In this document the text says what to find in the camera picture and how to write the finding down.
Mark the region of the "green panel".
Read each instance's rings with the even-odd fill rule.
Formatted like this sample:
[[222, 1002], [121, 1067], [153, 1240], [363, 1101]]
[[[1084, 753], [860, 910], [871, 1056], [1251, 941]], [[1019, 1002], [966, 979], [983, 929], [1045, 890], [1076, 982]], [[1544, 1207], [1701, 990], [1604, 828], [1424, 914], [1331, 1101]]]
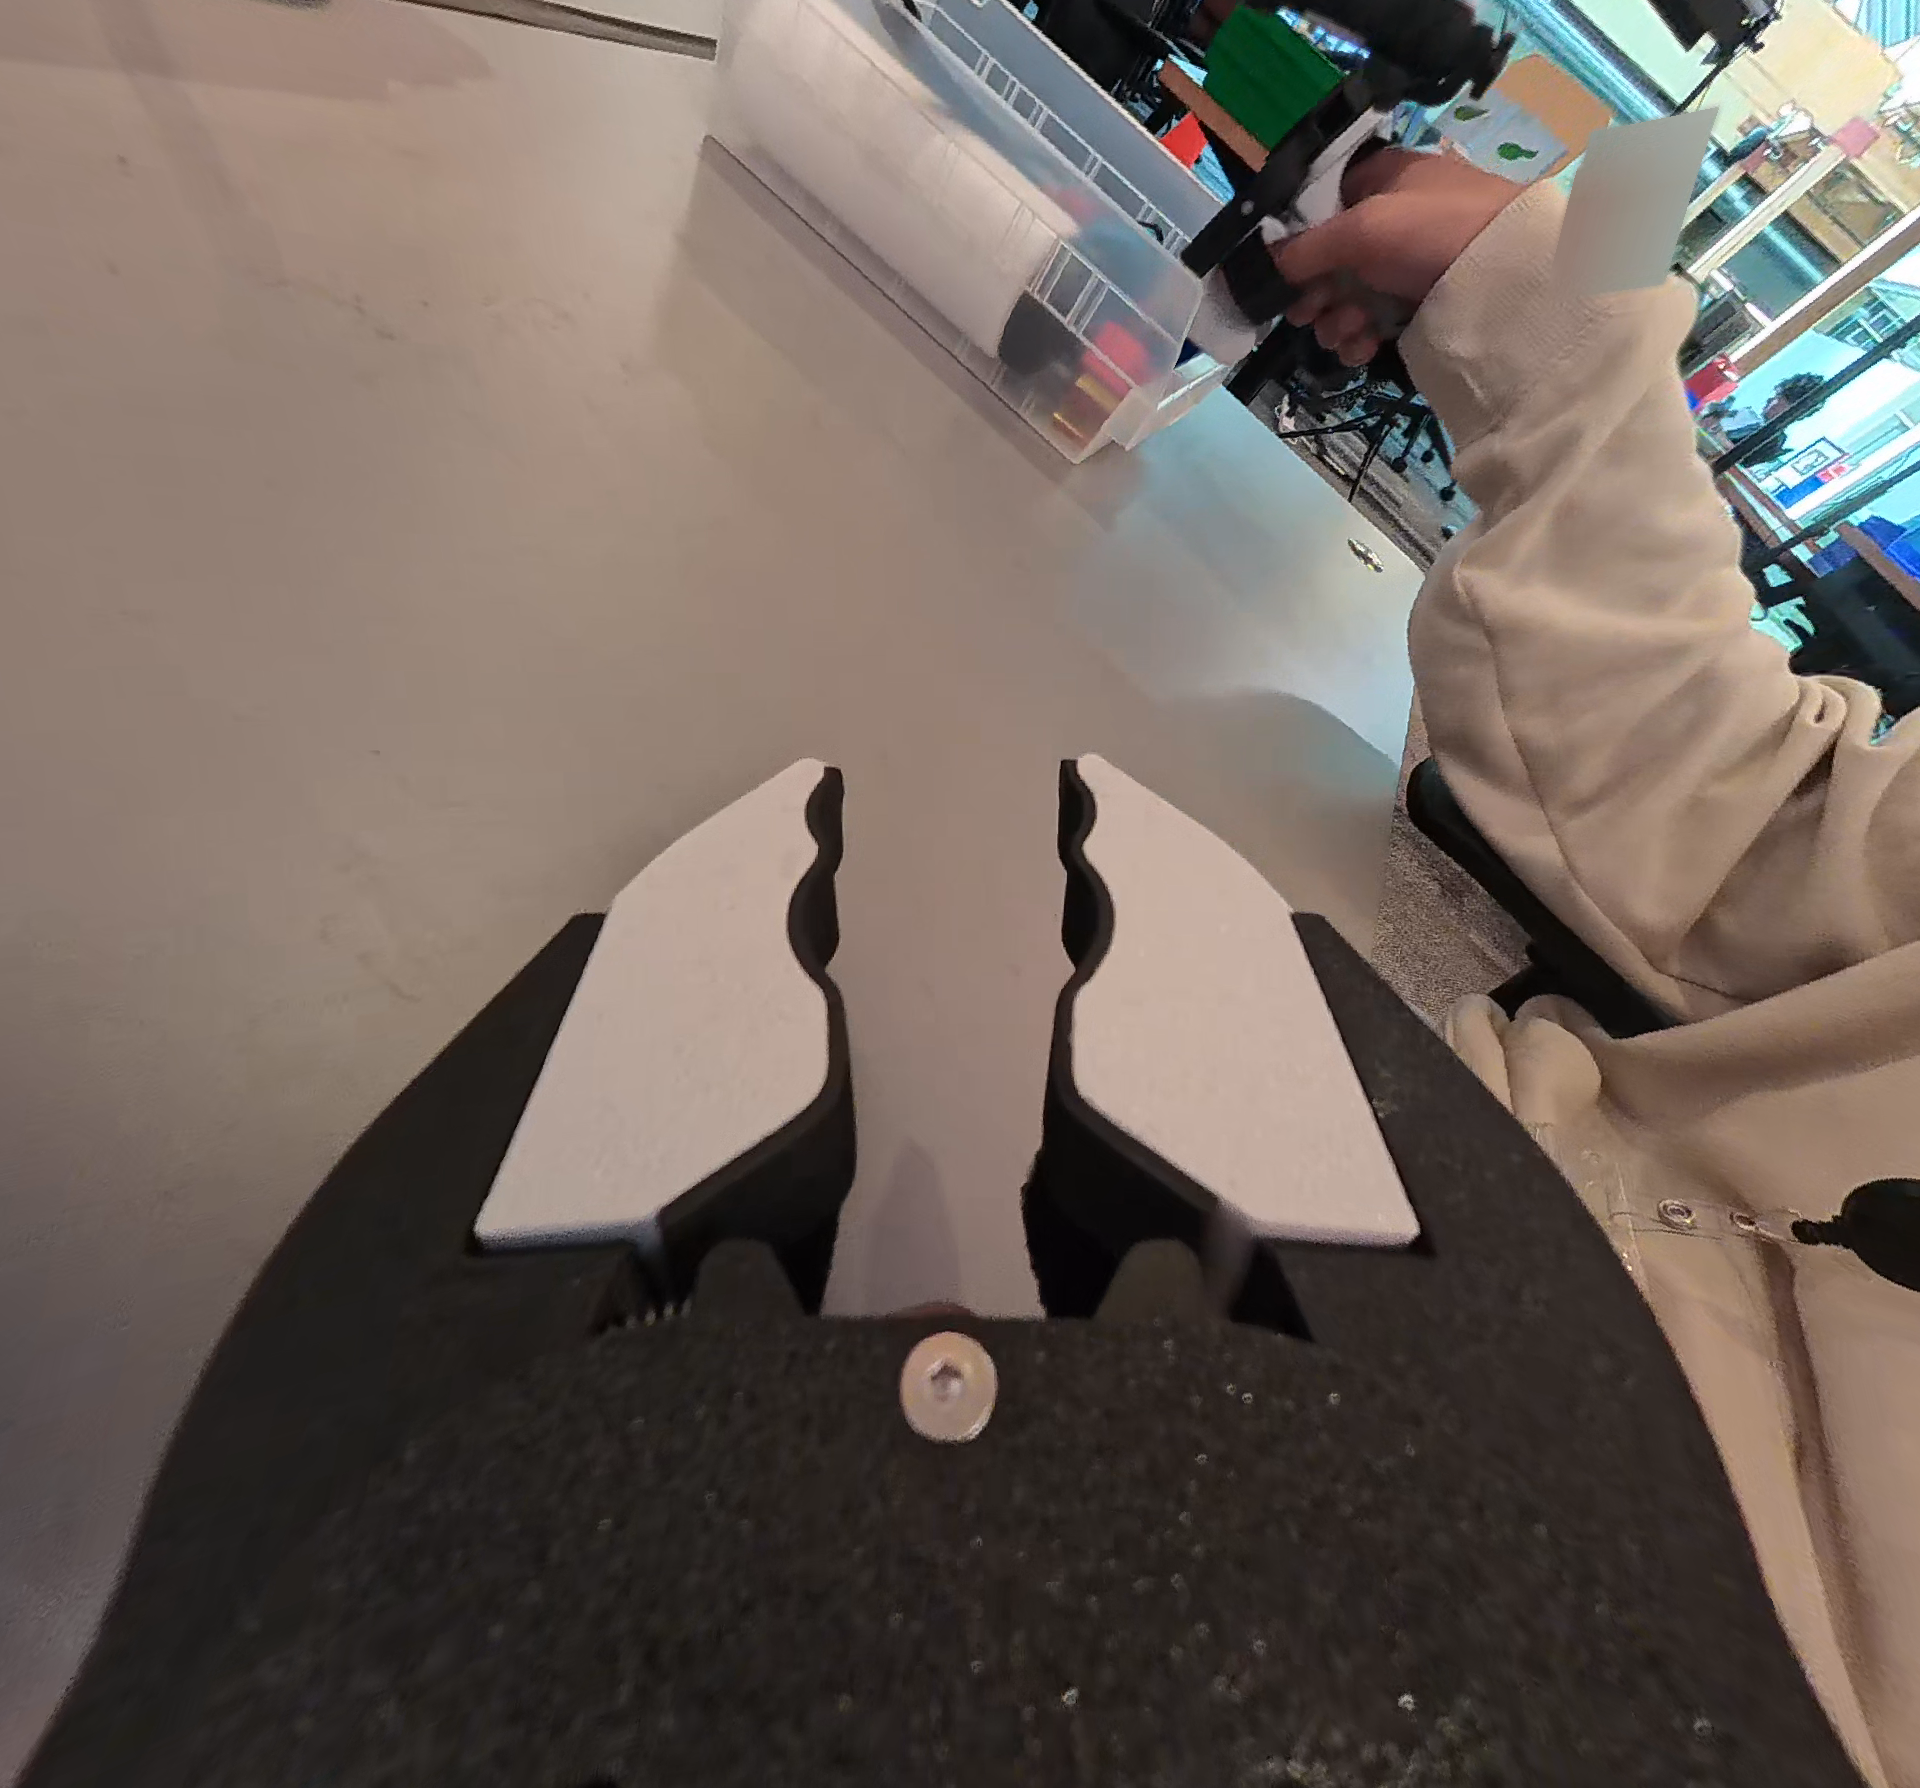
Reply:
[[1255, 143], [1273, 150], [1341, 88], [1345, 71], [1282, 17], [1247, 3], [1211, 34], [1206, 93]]

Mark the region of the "clear plastic container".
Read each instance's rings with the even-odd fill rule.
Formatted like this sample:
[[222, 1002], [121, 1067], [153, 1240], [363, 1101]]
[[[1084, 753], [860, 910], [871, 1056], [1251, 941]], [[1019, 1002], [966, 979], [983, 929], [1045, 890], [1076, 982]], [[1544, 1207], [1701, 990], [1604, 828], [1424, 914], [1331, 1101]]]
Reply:
[[[839, 3], [858, 20], [876, 9], [876, 21], [904, 63], [1076, 222], [1076, 233], [1016, 308], [1002, 357], [968, 345], [774, 162], [749, 150], [727, 88], [735, 27], [749, 0], [721, 0], [708, 129], [730, 157], [1069, 461], [1084, 461], [1110, 445], [1136, 447], [1225, 381], [1221, 360], [1183, 353], [1201, 280], [1182, 262], [1182, 250], [1221, 209], [1188, 166], [1006, 0]], [[1084, 367], [1087, 334], [1110, 317], [1125, 321], [1141, 338], [1159, 338], [1159, 380], [1135, 388], [1106, 428], [1078, 442], [1051, 413]]]

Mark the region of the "black toggle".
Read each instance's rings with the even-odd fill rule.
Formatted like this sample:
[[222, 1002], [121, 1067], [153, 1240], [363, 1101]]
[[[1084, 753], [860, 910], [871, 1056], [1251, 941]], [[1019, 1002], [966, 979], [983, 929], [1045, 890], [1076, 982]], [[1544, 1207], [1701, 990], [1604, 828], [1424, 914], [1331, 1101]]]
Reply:
[[1882, 1175], [1857, 1184], [1829, 1221], [1792, 1221], [1803, 1249], [1842, 1249], [1885, 1281], [1917, 1293], [1917, 1178]]

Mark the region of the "person's right hand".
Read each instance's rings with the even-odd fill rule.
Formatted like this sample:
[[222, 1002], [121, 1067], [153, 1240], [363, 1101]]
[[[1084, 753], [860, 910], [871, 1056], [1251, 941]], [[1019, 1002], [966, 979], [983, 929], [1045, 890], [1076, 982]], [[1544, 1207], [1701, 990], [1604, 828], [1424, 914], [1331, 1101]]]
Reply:
[[1341, 208], [1273, 261], [1283, 317], [1345, 366], [1374, 360], [1468, 243], [1524, 190], [1448, 153], [1378, 146], [1341, 176]]

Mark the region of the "person's right forearm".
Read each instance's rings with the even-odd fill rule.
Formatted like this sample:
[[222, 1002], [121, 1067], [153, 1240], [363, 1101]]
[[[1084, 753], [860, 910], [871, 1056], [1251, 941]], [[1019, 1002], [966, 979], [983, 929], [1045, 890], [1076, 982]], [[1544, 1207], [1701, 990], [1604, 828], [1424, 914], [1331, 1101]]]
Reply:
[[1676, 370], [1681, 285], [1574, 290], [1528, 187], [1403, 357], [1477, 507], [1414, 604], [1430, 753], [1528, 890], [1672, 1015], [1806, 990], [1917, 1040], [1917, 716], [1755, 629]]

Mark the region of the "wooden sign green leaves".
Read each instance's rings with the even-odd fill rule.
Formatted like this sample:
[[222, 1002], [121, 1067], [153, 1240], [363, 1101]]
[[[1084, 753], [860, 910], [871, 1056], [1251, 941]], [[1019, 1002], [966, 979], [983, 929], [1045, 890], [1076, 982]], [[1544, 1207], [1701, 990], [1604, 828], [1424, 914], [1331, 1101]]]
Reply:
[[1612, 111], [1571, 71], [1531, 52], [1496, 74], [1481, 97], [1457, 97], [1439, 113], [1439, 143], [1477, 168], [1533, 184], [1578, 162]]

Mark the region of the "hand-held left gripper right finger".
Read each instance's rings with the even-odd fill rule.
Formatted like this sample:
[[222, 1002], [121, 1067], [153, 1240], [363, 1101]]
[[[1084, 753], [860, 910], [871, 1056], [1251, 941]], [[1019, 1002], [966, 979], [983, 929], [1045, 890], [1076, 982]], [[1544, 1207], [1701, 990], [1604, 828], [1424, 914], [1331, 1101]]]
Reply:
[[1183, 1249], [1229, 1321], [1294, 1321], [1291, 1249], [1409, 1253], [1423, 1225], [1283, 894], [1197, 820], [1060, 763], [1069, 979], [1023, 1240], [1051, 1321]]

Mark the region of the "white paper towel roll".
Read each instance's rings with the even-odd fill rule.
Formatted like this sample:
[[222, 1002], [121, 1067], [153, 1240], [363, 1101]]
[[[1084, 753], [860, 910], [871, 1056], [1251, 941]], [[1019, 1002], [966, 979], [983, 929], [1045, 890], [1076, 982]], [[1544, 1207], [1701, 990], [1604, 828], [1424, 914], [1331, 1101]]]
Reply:
[[730, 100], [749, 150], [968, 345], [1002, 334], [1074, 215], [966, 126], [876, 21], [839, 0], [749, 0]]

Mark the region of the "grey desk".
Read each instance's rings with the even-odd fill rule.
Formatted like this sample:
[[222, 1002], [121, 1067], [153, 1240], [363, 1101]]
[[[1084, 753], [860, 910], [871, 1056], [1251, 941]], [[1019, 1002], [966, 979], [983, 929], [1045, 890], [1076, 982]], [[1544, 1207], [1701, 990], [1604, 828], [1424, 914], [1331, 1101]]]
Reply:
[[791, 762], [835, 1310], [1031, 1307], [1060, 757], [1373, 948], [1414, 571], [1233, 398], [1062, 461], [708, 93], [470, 0], [3, 0], [6, 1777], [333, 1162]]

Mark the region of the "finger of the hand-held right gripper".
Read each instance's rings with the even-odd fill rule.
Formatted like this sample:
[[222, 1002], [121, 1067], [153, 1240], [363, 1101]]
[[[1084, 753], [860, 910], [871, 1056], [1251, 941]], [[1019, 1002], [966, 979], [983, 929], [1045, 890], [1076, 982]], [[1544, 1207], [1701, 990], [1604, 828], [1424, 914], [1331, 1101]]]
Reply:
[[1279, 270], [1261, 268], [1233, 285], [1225, 268], [1201, 281], [1194, 348], [1211, 360], [1246, 360], [1279, 317]]
[[1294, 187], [1287, 179], [1268, 183], [1261, 173], [1243, 179], [1229, 201], [1183, 243], [1183, 266], [1194, 280], [1221, 270], [1246, 243], [1258, 241], [1265, 222], [1287, 214]]

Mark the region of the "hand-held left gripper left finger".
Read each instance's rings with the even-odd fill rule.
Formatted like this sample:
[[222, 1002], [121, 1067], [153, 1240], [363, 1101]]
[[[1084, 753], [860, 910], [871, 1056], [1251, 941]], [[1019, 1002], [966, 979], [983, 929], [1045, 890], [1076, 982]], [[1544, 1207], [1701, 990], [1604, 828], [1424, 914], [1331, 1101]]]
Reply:
[[771, 1249], [820, 1312], [854, 1178], [845, 774], [795, 762], [627, 881], [474, 1217], [482, 1250], [627, 1249], [662, 1304]]

